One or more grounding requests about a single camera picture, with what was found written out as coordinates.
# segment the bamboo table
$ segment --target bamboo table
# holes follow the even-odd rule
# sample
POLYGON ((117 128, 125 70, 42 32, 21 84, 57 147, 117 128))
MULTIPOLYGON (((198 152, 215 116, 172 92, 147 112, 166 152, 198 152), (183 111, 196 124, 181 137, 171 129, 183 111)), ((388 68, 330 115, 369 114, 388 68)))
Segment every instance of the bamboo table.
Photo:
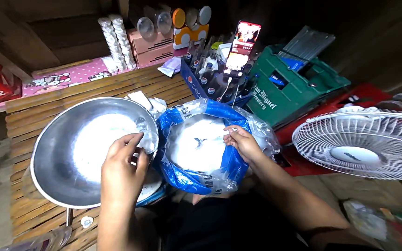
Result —
MULTIPOLYGON (((13 242, 44 234, 65 224, 64 207, 46 199, 29 199, 21 191, 21 178, 29 167, 35 141, 57 114, 83 100, 102 96, 124 97, 138 90, 148 97, 164 99, 169 107, 195 99, 180 75, 169 78, 156 69, 158 66, 7 102, 7 135, 12 139, 10 157, 14 164, 10 177, 13 242)), ((99 207, 74 210, 72 235, 64 250, 85 250, 97 242, 99 212, 99 207), (84 216, 94 218, 93 224, 86 229, 80 224, 84 216)))

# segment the white fan guard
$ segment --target white fan guard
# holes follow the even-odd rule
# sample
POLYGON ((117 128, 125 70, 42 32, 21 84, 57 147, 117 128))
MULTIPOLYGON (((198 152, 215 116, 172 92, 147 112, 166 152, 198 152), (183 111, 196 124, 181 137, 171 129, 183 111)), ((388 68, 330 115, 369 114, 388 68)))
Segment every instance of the white fan guard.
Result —
POLYGON ((307 160, 356 176, 402 180, 402 112, 342 112, 308 119, 293 133, 307 160))

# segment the orange lid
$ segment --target orange lid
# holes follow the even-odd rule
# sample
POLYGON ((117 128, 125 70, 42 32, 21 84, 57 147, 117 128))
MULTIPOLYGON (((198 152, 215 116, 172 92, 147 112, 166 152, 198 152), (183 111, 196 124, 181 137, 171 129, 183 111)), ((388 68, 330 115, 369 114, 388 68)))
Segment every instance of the orange lid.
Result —
POLYGON ((173 25, 175 28, 181 28, 185 23, 185 12, 181 8, 177 8, 173 11, 173 15, 171 17, 173 21, 173 25))

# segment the phone screen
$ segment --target phone screen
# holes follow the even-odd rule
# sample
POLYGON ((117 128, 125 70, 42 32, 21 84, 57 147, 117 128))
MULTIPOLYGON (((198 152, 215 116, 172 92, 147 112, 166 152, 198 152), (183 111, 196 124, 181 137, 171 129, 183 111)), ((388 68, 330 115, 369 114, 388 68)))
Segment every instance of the phone screen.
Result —
POLYGON ((240 21, 235 32, 231 50, 226 61, 228 70, 242 71, 249 60, 249 55, 254 48, 254 43, 260 33, 261 26, 245 21, 240 21))

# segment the metal basin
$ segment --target metal basin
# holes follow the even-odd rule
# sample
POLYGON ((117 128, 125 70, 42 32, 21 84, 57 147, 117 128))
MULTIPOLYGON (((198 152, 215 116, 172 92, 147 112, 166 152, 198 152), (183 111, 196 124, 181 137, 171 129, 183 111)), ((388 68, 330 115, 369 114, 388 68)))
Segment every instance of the metal basin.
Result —
POLYGON ((64 207, 99 206, 100 171, 109 146, 139 129, 158 134, 150 113, 131 100, 101 97, 68 108, 43 129, 35 144, 30 170, 37 189, 64 207))

